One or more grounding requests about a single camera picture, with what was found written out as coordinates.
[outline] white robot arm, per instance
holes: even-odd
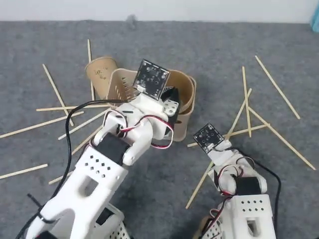
[[[110,204],[110,199],[128,174],[129,166],[150,146],[165,149],[172,143],[171,125],[177,118],[179,99],[160,99],[168,75],[169,71],[143,60],[135,80],[142,93],[116,110],[108,109],[103,128],[85,147],[57,195],[30,224],[27,239],[130,238],[123,213]],[[171,136],[169,144],[152,143],[167,135]],[[92,181],[96,187],[86,195],[84,190]]]
[[[214,163],[209,177],[226,196],[194,239],[276,239],[267,183],[255,171],[255,161],[234,149],[210,124],[194,138]]]

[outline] circuit board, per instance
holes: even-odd
[[[169,76],[169,70],[143,59],[133,87],[145,95],[159,100]]]
[[[212,151],[224,140],[224,137],[210,123],[205,125],[196,134],[194,134],[193,138],[205,151],[205,153]]]

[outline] carpet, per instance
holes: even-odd
[[[137,239],[191,238],[200,220],[222,200],[206,179],[190,209],[185,205],[209,164],[198,147],[187,148],[207,122],[221,133],[231,127],[243,102],[241,66],[252,88],[250,106],[312,164],[319,168],[319,35],[306,24],[203,22],[0,22],[0,133],[62,117],[36,112],[59,101],[42,63],[50,71],[65,103],[90,100],[84,73],[92,58],[113,56],[120,67],[136,70],[142,58],[183,71],[197,81],[196,105],[187,137],[168,150],[150,149],[131,168],[112,203],[125,214]],[[298,120],[256,62],[257,54],[301,116]],[[87,109],[79,125],[99,113]],[[261,123],[251,116],[252,126]],[[73,148],[102,122],[72,135]],[[235,130],[247,128],[245,113]],[[0,180],[0,238],[11,239],[36,211],[26,197],[45,203],[67,160],[64,123],[0,139],[0,174],[43,163],[49,167]],[[234,146],[263,162],[282,179],[279,239],[313,239],[319,235],[319,177],[267,128],[231,138]],[[258,169],[268,183],[274,207],[276,180]]]

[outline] wooden skewer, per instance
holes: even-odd
[[[96,120],[97,118],[103,116],[103,115],[105,114],[105,112],[106,112],[106,111],[103,111],[103,112],[99,113],[98,115],[96,115],[96,116],[90,118],[89,120],[85,121],[84,123],[80,124],[79,126],[75,127],[74,129],[70,130],[69,133],[70,133],[70,134],[74,133],[75,131],[79,130],[80,128],[82,128],[82,127],[86,126],[87,124],[91,123],[92,121]],[[60,136],[60,137],[58,138],[58,140],[61,140],[61,139],[65,138],[65,137],[66,137],[66,134]]]
[[[284,139],[270,124],[268,124],[259,114],[257,114],[252,108],[249,107],[249,111],[253,113],[262,123],[266,124],[267,127],[285,144],[294,152],[299,158],[301,158],[310,168],[316,170],[316,168],[308,161],[305,157],[303,157],[287,140]]]
[[[90,39],[88,39],[88,56],[89,56],[89,63],[92,62],[92,54],[91,54],[91,44],[90,44]],[[92,84],[92,81],[90,81],[91,83],[91,95],[92,95],[92,100],[95,100],[95,94],[94,94],[94,87]]]
[[[187,205],[186,205],[186,209],[189,208],[190,204],[191,204],[192,201],[194,200],[194,198],[195,198],[195,196],[196,196],[198,190],[200,189],[200,187],[201,187],[201,185],[203,184],[203,182],[204,182],[204,180],[205,180],[205,178],[206,178],[206,176],[207,176],[209,170],[211,169],[211,167],[212,167],[213,165],[214,165],[214,163],[213,163],[213,161],[211,161],[210,164],[209,164],[209,166],[207,167],[206,171],[204,172],[203,176],[201,177],[201,179],[200,179],[198,185],[196,186],[196,188],[195,188],[193,194],[191,195],[191,197],[190,197],[190,199],[189,199],[189,201],[188,201],[188,203],[187,203]]]
[[[60,110],[72,110],[77,106],[65,106],[65,107],[53,107],[53,108],[39,108],[36,111],[60,111]],[[112,107],[110,104],[103,104],[103,105],[91,105],[86,106],[84,108],[103,108],[103,107]]]
[[[260,129],[260,128],[264,128],[264,127],[267,127],[267,125],[262,124],[262,125],[259,125],[259,126],[252,127],[251,131],[257,130],[257,129]],[[239,131],[231,133],[230,136],[238,135],[238,134],[241,134],[241,133],[247,133],[247,132],[248,132],[248,129],[242,129],[242,130],[239,130]],[[190,144],[187,145],[188,148],[189,147],[193,147],[193,146],[197,146],[197,143],[195,142],[195,143],[190,143]]]
[[[15,175],[22,174],[22,173],[31,172],[31,171],[34,171],[34,170],[38,170],[40,168],[45,168],[47,166],[48,166],[47,164],[42,164],[42,165],[39,165],[39,166],[36,166],[36,167],[33,167],[33,168],[27,168],[27,169],[24,169],[24,170],[21,170],[21,171],[17,171],[17,172],[14,172],[14,173],[8,173],[8,174],[0,176],[0,179],[8,178],[8,177],[15,176]]]
[[[259,126],[252,127],[251,131],[257,130],[257,129],[261,129],[261,128],[264,128],[264,127],[267,127],[267,125],[262,124],[262,125],[259,125]],[[247,132],[248,132],[248,129],[242,129],[242,130],[239,130],[239,131],[231,133],[230,136],[238,135],[238,134],[241,134],[241,133],[247,133]]]
[[[83,113],[84,113],[83,111],[78,112],[78,113],[74,113],[72,115],[72,117],[81,115]],[[2,134],[2,135],[0,135],[0,138],[8,137],[8,136],[11,136],[11,135],[14,135],[14,134],[17,134],[17,133],[22,133],[22,132],[25,132],[25,131],[28,131],[28,130],[31,130],[31,129],[34,129],[34,128],[38,128],[38,127],[45,126],[45,125],[48,125],[48,124],[51,124],[51,123],[55,123],[55,122],[58,122],[58,121],[61,121],[61,120],[65,120],[66,118],[67,118],[67,116],[63,116],[63,117],[60,117],[60,118],[57,118],[57,119],[54,119],[54,120],[46,121],[46,122],[43,122],[43,123],[38,123],[38,124],[35,124],[35,125],[32,125],[32,126],[29,126],[27,128],[23,128],[23,129],[19,129],[19,130],[10,132],[10,133]]]
[[[72,155],[79,151],[79,149],[82,148],[94,135],[96,135],[101,128],[102,126],[98,127],[93,133],[90,134],[90,136],[88,136],[82,143],[80,143],[79,146],[77,146],[73,150]]]
[[[73,173],[73,171],[69,172],[69,173],[67,174],[67,177],[69,177],[72,173]],[[62,177],[63,177],[63,176],[51,180],[51,181],[49,182],[49,185],[61,181],[61,180],[62,180]]]
[[[57,87],[55,86],[55,83],[54,83],[54,81],[53,81],[53,79],[52,79],[52,77],[51,77],[51,75],[50,75],[48,69],[46,68],[46,66],[45,66],[44,64],[42,64],[42,66],[43,66],[43,68],[44,68],[44,71],[45,71],[47,77],[49,78],[49,81],[50,81],[50,83],[51,83],[51,85],[52,85],[52,87],[53,87],[53,89],[54,89],[54,91],[55,91],[56,96],[58,97],[58,99],[59,99],[59,101],[60,101],[60,104],[61,104],[63,107],[65,107],[65,104],[64,104],[64,102],[63,102],[63,100],[62,100],[62,97],[60,96],[60,93],[59,93]],[[68,112],[67,110],[64,110],[64,112],[65,112],[65,114],[66,114],[67,116],[69,115],[69,112]],[[74,122],[73,122],[72,120],[70,120],[70,124],[71,124],[71,126],[74,126]]]
[[[252,89],[250,88],[249,91],[248,91],[248,94],[247,94],[247,98],[249,98],[251,92],[252,92]],[[239,117],[240,117],[241,113],[242,113],[243,110],[244,110],[245,103],[246,103],[246,102],[245,102],[245,100],[244,100],[244,102],[242,103],[242,105],[241,105],[241,107],[240,107],[240,109],[239,109],[239,112],[238,112],[237,115],[236,115],[236,118],[235,118],[235,120],[234,120],[233,125],[231,126],[231,128],[229,129],[228,133],[227,133],[226,136],[225,136],[225,139],[229,139],[229,138],[230,138],[230,135],[231,135],[231,133],[233,132],[233,130],[234,130],[234,128],[235,128],[235,126],[236,126],[236,124],[237,124],[237,122],[238,122],[238,120],[239,120]]]
[[[290,109],[292,110],[292,112],[295,114],[295,116],[297,117],[297,119],[300,120],[300,116],[297,113],[297,111],[295,110],[295,108],[292,106],[292,104],[290,103],[290,101],[287,99],[287,97],[285,96],[285,94],[282,92],[282,90],[279,88],[279,86],[277,85],[277,83],[275,82],[275,80],[272,78],[272,76],[270,75],[270,73],[267,71],[266,67],[264,66],[264,64],[261,62],[261,60],[258,58],[258,56],[255,56],[257,62],[259,63],[259,65],[261,66],[261,68],[264,70],[264,72],[266,73],[266,75],[268,76],[269,80],[273,83],[273,85],[275,86],[275,88],[277,89],[277,91],[279,92],[279,94],[284,98],[284,100],[286,101],[287,105],[290,107]]]
[[[244,94],[245,94],[245,106],[246,106],[246,115],[247,115],[248,135],[251,138],[251,126],[250,126],[250,116],[249,116],[249,109],[248,109],[248,97],[247,97],[245,67],[242,67],[242,71],[243,71],[243,83],[244,83]]]

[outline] cable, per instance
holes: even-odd
[[[205,229],[203,229],[201,236],[205,235],[205,233],[208,232],[209,228],[210,228],[212,225],[214,225],[214,224],[218,221],[218,219],[220,218],[221,213],[222,213],[223,210],[224,210],[226,201],[227,201],[227,200],[230,200],[231,198],[232,198],[232,196],[231,196],[231,197],[227,197],[227,198],[225,198],[225,199],[223,200],[222,205],[221,205],[221,207],[220,207],[218,213],[216,214],[215,217],[212,218],[212,222],[209,223]]]
[[[277,229],[278,229],[278,205],[279,205],[279,196],[280,196],[280,191],[281,191],[281,180],[280,180],[280,177],[276,173],[271,171],[269,168],[267,168],[266,166],[264,166],[263,164],[258,162],[256,159],[253,159],[252,157],[250,157],[247,154],[243,153],[239,149],[237,149],[237,150],[238,150],[238,152],[240,152],[245,157],[251,158],[259,167],[261,167],[262,169],[264,169],[265,171],[267,171],[268,173],[273,175],[278,181],[278,188],[277,188],[277,193],[276,193],[276,198],[275,198],[275,209],[274,209],[274,229],[275,229],[275,234],[278,235],[278,231],[277,231]]]
[[[115,103],[115,104],[120,104],[120,103],[125,103],[127,101],[123,101],[123,100],[96,100],[96,101],[89,101],[86,102],[82,105],[79,105],[78,107],[72,109],[68,115],[68,117],[66,118],[65,121],[65,131],[66,131],[66,141],[67,141],[67,145],[68,145],[68,163],[66,166],[66,169],[64,171],[63,177],[61,179],[61,181],[59,182],[58,186],[56,187],[56,189],[54,190],[52,196],[50,199],[54,198],[58,192],[60,191],[65,179],[67,178],[67,174],[70,170],[71,167],[71,160],[72,160],[72,149],[71,149],[71,138],[70,138],[70,132],[69,132],[69,123],[70,123],[70,119],[72,117],[72,115],[77,112],[78,110],[89,106],[89,105],[97,105],[97,104],[105,104],[105,103]],[[38,217],[40,215],[40,211],[41,209],[44,207],[44,205],[39,208],[38,212],[35,213],[26,223],[25,225],[22,227],[22,229],[20,230],[20,232],[18,233],[18,235],[15,237],[15,239],[20,239],[24,232],[29,228],[29,226],[31,225],[31,223],[33,222],[33,220]]]
[[[141,117],[139,119],[139,121],[134,126],[123,128],[123,129],[121,129],[121,131],[122,132],[129,132],[129,131],[135,129],[136,127],[138,127],[141,124],[142,120],[147,119],[147,118],[154,118],[154,119],[159,120],[160,122],[164,123],[166,125],[166,127],[168,127],[169,130],[171,131],[171,139],[170,139],[170,143],[168,145],[158,145],[158,144],[151,143],[151,146],[154,147],[154,148],[158,148],[158,149],[167,149],[167,148],[169,148],[171,146],[171,144],[173,143],[174,130],[170,126],[170,124],[168,122],[164,121],[162,118],[160,118],[158,116],[145,115],[145,116]]]
[[[253,164],[252,168],[255,169],[255,166],[256,166],[256,165],[255,165],[255,161],[254,161],[251,157],[248,157],[248,156],[244,156],[244,157],[238,158],[238,159],[236,160],[236,164],[238,164],[238,161],[239,161],[240,159],[243,159],[243,158],[249,159],[249,160],[252,162],[252,164]]]

